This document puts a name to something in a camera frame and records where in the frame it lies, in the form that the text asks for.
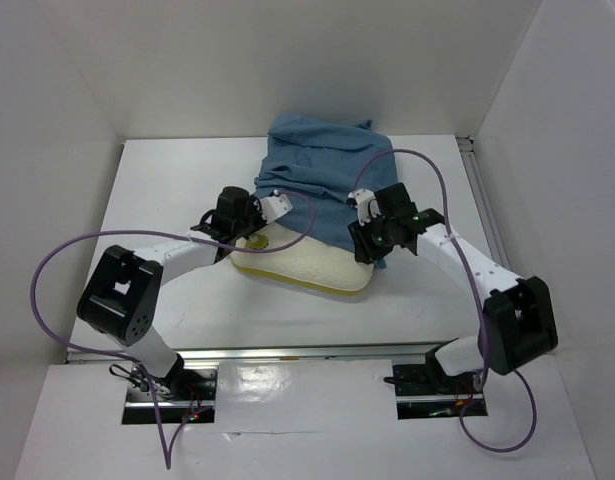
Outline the cream quilted pillow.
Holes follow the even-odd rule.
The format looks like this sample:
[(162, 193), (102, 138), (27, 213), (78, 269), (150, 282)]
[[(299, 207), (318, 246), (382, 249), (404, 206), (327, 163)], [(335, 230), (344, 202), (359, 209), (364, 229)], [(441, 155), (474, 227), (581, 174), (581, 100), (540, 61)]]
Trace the cream quilted pillow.
[(271, 224), (247, 240), (240, 239), (237, 246), (249, 251), (233, 252), (231, 263), (250, 276), (329, 295), (354, 296), (367, 287), (374, 267), (356, 262), (341, 248), (306, 237), (286, 250), (271, 251), (298, 238), (298, 233)]

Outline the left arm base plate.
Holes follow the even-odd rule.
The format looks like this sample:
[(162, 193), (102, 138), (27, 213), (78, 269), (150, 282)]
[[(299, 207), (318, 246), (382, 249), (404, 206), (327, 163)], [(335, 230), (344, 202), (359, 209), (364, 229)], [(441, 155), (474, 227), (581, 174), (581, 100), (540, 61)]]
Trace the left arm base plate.
[[(136, 366), (127, 370), (112, 365), (109, 372), (127, 382), (123, 408), (123, 425), (156, 424), (153, 397), (145, 375)], [(166, 387), (153, 380), (158, 410), (163, 424), (209, 424), (215, 419), (215, 399), (218, 371), (215, 368), (194, 371), (194, 376), (181, 388)]]

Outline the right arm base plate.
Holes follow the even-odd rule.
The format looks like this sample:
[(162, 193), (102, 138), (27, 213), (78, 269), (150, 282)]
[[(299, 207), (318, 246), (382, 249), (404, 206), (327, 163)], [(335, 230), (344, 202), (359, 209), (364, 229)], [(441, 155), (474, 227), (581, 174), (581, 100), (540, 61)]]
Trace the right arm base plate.
[(399, 420), (458, 418), (465, 406), (466, 416), (488, 415), (469, 373), (434, 383), (422, 364), (400, 364), (383, 381), (394, 387)]

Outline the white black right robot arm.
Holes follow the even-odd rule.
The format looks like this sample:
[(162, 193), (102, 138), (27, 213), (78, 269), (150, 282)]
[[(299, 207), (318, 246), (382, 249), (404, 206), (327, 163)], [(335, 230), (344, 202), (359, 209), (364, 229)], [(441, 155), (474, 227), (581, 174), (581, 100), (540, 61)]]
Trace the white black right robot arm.
[(377, 192), (354, 190), (347, 203), (357, 212), (348, 227), (357, 262), (375, 263), (401, 247), (436, 266), (475, 302), (477, 334), (426, 353), (428, 388), (447, 391), (464, 374), (507, 375), (557, 347), (551, 295), (542, 279), (497, 264), (453, 232), (441, 213), (419, 210), (401, 183)]

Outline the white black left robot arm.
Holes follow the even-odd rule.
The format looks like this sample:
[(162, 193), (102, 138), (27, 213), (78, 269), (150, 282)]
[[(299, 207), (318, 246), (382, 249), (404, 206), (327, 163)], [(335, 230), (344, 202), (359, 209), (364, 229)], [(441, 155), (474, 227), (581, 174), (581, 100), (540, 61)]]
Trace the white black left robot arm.
[(154, 326), (160, 289), (196, 269), (229, 255), (241, 238), (268, 224), (269, 200), (240, 187), (222, 190), (189, 238), (169, 240), (143, 250), (120, 245), (102, 254), (77, 304), (77, 317), (140, 361), (150, 389), (163, 399), (187, 398), (199, 376), (163, 340)]

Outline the blue pillowcase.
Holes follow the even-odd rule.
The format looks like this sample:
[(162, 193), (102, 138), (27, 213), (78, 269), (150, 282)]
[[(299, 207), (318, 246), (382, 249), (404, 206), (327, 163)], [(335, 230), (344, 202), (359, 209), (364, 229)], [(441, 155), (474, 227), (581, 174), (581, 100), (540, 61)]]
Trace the blue pillowcase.
[(357, 214), (346, 201), (355, 183), (377, 191), (398, 182), (392, 142), (371, 126), (370, 120), (346, 125), (299, 114), (277, 116), (254, 179), (256, 195), (285, 190), (310, 198), (316, 210), (310, 237), (352, 253), (348, 225)]

